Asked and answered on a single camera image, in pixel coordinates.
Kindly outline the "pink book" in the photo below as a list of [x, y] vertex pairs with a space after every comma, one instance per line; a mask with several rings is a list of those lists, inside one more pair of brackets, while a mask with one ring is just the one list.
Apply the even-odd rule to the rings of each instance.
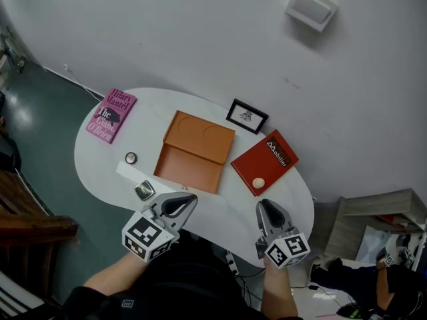
[[115, 136], [137, 101], [137, 97], [119, 89], [111, 89], [97, 107], [86, 126], [96, 138], [112, 144]]

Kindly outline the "white curved table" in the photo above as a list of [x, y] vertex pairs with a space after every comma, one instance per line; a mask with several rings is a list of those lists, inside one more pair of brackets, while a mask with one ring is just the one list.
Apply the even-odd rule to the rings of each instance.
[[[156, 188], [168, 186], [175, 191], [181, 185], [156, 177], [153, 172], [163, 137], [176, 111], [183, 111], [224, 127], [227, 110], [205, 99], [185, 93], [155, 88], [132, 89], [137, 101], [119, 133], [108, 144], [79, 129], [75, 141], [75, 168], [84, 187], [101, 201], [136, 211], [143, 205], [134, 188], [151, 179]], [[134, 152], [137, 162], [125, 162]], [[199, 235], [248, 263], [262, 267], [255, 243], [261, 233], [256, 219], [254, 197], [230, 164], [222, 172], [215, 194], [197, 192], [198, 204], [185, 229]]]

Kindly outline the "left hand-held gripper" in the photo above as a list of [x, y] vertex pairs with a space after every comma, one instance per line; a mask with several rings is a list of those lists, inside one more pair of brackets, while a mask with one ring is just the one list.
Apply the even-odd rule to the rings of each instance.
[[[179, 239], [177, 231], [185, 225], [196, 205], [197, 196], [193, 193], [158, 195], [151, 207], [136, 211], [126, 223], [122, 229], [122, 245], [149, 263], [171, 249]], [[157, 214], [163, 214], [165, 220]]]

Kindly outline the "red book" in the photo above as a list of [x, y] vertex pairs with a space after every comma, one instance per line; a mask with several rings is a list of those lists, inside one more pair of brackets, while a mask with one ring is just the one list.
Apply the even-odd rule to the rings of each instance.
[[[297, 162], [298, 156], [276, 129], [256, 145], [231, 162], [232, 167], [246, 184], [252, 195], [260, 196]], [[252, 181], [261, 177], [266, 184], [263, 189], [255, 189]]]

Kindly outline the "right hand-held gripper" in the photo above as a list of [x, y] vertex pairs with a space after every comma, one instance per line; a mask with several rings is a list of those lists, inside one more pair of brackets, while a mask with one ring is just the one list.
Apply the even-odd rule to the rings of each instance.
[[256, 217], [262, 235], [266, 235], [266, 230], [268, 234], [281, 232], [256, 241], [259, 259], [266, 257], [277, 268], [287, 268], [300, 263], [310, 253], [306, 236], [292, 227], [290, 215], [281, 205], [270, 199], [258, 201]]

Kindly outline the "black picture frame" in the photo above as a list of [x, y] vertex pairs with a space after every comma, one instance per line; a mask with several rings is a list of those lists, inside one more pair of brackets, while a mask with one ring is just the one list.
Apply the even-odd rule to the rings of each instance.
[[269, 115], [240, 101], [234, 99], [226, 120], [253, 133], [258, 134]]

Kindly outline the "orange leather tray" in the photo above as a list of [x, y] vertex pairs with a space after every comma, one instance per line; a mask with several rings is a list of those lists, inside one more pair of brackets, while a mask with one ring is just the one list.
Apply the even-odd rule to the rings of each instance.
[[153, 174], [207, 193], [217, 193], [236, 132], [176, 111], [163, 138]]

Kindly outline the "white paper sheet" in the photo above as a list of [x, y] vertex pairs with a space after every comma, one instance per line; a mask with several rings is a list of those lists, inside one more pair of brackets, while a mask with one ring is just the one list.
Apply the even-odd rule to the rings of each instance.
[[355, 260], [363, 263], [375, 263], [378, 254], [386, 248], [390, 237], [390, 232], [379, 231], [367, 225]]

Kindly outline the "grey wooden shelf unit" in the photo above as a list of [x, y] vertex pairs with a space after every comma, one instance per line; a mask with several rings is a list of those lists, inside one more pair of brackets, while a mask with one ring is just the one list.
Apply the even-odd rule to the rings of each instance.
[[341, 197], [325, 254], [354, 260], [367, 227], [393, 235], [424, 233], [427, 204], [413, 189]]

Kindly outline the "person's black shirt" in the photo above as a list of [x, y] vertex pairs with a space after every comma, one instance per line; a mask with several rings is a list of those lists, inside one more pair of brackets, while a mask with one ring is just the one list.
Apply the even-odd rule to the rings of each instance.
[[78, 286], [54, 320], [268, 320], [247, 305], [211, 247], [182, 234], [128, 290], [103, 295]]

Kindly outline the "person's right forearm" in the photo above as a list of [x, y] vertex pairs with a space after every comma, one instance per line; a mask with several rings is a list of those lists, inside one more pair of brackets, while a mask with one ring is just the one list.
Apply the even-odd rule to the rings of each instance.
[[287, 269], [278, 269], [264, 257], [264, 290], [261, 312], [269, 320], [298, 318], [298, 309], [290, 286]]

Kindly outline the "grey upright stand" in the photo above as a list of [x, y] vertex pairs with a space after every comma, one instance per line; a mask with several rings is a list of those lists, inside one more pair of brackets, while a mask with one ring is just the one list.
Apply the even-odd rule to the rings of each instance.
[[0, 32], [0, 78], [5, 79], [12, 71], [22, 73], [25, 66], [24, 57], [25, 54], [12, 34], [9, 31]]

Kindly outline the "brown wooden staircase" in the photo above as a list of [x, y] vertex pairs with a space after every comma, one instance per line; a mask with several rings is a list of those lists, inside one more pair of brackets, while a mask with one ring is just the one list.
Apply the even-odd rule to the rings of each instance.
[[60, 244], [78, 224], [40, 204], [16, 173], [0, 170], [0, 320], [48, 319]]

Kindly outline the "person's left forearm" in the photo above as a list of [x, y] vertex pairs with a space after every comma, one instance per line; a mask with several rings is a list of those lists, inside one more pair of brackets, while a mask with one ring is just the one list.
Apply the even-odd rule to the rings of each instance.
[[128, 253], [119, 261], [90, 277], [84, 287], [103, 295], [113, 295], [128, 290], [147, 269], [148, 264], [134, 253]]

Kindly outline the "small square dark box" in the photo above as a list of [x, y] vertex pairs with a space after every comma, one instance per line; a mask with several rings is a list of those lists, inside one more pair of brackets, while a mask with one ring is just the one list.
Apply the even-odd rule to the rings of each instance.
[[155, 195], [155, 189], [148, 180], [144, 180], [135, 186], [134, 191], [141, 201], [147, 201]]

